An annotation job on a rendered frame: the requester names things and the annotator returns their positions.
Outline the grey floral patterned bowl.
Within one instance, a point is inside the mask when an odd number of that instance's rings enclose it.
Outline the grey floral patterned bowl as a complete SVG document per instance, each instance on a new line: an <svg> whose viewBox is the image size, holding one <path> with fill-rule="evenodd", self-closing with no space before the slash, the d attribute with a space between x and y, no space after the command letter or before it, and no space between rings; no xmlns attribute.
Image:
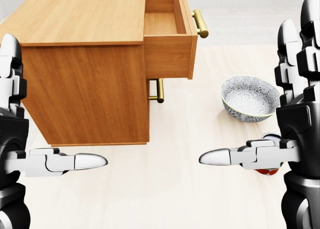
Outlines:
<svg viewBox="0 0 320 229"><path fill-rule="evenodd" d="M220 87L225 110L242 122L257 123L276 113L280 93L265 80L254 76L233 76Z"/></svg>

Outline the closed wooden drawer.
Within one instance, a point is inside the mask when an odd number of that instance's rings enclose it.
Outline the closed wooden drawer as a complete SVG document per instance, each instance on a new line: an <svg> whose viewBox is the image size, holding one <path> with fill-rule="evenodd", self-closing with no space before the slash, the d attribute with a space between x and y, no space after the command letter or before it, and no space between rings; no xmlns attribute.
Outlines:
<svg viewBox="0 0 320 229"><path fill-rule="evenodd" d="M147 137L146 137L146 143L148 143L150 141L150 100L149 100L149 96L150 96L150 80L146 79L146 103L147 103L147 111L146 111L146 116L147 116Z"/></svg>

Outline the small red white tin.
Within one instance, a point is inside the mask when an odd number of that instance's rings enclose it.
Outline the small red white tin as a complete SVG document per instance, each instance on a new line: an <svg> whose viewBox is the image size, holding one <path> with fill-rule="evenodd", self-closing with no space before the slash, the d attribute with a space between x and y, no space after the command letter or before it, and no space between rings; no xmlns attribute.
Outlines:
<svg viewBox="0 0 320 229"><path fill-rule="evenodd" d="M282 137L280 134L277 134L277 133L265 133L264 135L262 135L260 139L271 140L275 143L276 146L279 146L280 140L282 139ZM272 176L278 172L279 168L281 168L283 164L284 162L281 162L278 168L256 169L256 171L266 176Z"/></svg>

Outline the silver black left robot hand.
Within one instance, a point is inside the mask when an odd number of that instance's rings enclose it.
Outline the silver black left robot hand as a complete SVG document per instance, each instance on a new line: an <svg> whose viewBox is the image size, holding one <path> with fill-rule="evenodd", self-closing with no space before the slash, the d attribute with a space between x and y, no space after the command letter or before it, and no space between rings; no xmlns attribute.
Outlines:
<svg viewBox="0 0 320 229"><path fill-rule="evenodd" d="M29 120L21 100L27 96L19 41L6 33L0 45L0 188L15 183L20 173L26 177L56 177L68 171L106 166L101 155L67 155L58 148L38 148L25 152Z"/></svg>

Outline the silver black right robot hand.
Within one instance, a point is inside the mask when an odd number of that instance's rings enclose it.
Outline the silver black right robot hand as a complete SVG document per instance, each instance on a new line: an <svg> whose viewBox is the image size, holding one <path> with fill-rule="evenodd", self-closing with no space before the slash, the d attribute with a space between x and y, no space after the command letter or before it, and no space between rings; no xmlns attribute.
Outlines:
<svg viewBox="0 0 320 229"><path fill-rule="evenodd" d="M320 175L320 0L304 0L300 32L292 20L278 31L276 84L283 88L276 109L281 140L249 140L238 148L215 149L200 156L205 165L240 165L245 169L290 169L304 177Z"/></svg>

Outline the open wooden drawer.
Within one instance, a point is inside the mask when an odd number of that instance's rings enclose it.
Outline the open wooden drawer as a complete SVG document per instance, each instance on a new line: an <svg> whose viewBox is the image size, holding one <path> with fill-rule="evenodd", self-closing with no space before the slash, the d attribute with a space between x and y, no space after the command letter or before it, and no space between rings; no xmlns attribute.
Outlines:
<svg viewBox="0 0 320 229"><path fill-rule="evenodd" d="M145 0L146 77L192 79L198 34L188 0Z"/></svg>

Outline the wooden cabinet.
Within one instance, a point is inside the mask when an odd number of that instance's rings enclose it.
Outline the wooden cabinet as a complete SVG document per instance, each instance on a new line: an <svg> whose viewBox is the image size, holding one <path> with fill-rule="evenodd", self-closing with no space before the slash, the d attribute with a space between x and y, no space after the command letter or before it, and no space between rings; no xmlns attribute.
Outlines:
<svg viewBox="0 0 320 229"><path fill-rule="evenodd" d="M145 0L26 0L3 23L52 146L145 144Z"/></svg>

